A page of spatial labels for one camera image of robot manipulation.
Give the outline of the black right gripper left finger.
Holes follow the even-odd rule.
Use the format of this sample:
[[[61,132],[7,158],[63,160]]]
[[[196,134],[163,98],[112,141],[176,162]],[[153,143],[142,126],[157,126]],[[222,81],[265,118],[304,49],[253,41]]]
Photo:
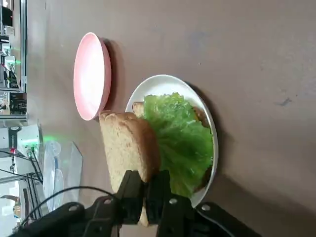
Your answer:
[[[126,171],[115,194],[100,188],[103,196],[85,208],[79,202],[68,202],[40,219],[22,223],[14,237],[118,237],[122,225],[136,225],[140,219],[144,183],[138,171]]]

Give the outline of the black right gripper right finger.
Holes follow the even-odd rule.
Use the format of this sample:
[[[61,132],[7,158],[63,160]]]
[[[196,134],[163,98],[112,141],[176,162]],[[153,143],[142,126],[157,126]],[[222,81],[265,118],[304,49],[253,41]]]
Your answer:
[[[259,237],[260,234],[213,202],[195,208],[187,197],[173,194],[167,170],[155,175],[147,186],[146,212],[157,224],[157,237]]]

